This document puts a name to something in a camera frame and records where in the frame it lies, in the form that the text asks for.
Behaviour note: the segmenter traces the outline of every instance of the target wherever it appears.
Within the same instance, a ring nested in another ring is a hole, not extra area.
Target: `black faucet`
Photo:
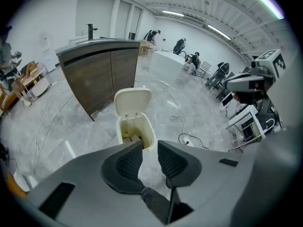
[[[93,30],[97,30],[97,28],[93,28],[93,24],[87,24],[89,26],[89,40],[93,39]]]

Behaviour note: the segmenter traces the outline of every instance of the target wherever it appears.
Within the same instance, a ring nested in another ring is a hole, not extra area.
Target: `trash bin lid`
[[[115,95],[115,108],[119,116],[142,113],[151,101],[152,92],[148,88],[126,88]]]

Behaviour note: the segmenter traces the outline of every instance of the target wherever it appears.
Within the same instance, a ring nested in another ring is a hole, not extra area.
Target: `white trash bin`
[[[116,121],[118,142],[123,144],[123,138],[137,135],[143,142],[143,155],[147,155],[157,144],[152,124],[143,113],[151,96],[152,92],[147,88],[121,89],[115,95],[115,107],[119,115]]]

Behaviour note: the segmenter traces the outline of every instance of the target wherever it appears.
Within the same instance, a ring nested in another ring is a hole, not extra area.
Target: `wooden cabinet door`
[[[73,93],[87,112],[114,92],[110,52],[86,57],[65,70]]]
[[[138,49],[111,52],[114,90],[133,87],[138,60]]]

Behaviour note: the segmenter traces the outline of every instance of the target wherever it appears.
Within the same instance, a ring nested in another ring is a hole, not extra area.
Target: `brown cabinet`
[[[138,49],[136,41],[105,39],[56,51],[71,90],[90,117],[118,90],[134,86]]]

